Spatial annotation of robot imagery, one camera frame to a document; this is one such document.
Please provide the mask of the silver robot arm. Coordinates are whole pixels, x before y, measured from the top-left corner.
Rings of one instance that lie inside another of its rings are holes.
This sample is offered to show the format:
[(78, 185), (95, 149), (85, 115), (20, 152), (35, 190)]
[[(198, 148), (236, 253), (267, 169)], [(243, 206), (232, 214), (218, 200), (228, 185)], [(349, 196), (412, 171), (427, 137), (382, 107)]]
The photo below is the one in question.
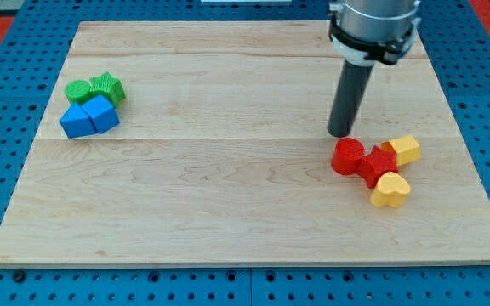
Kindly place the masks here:
[(328, 5), (328, 36), (349, 63), (394, 65), (417, 36), (420, 0), (336, 0)]

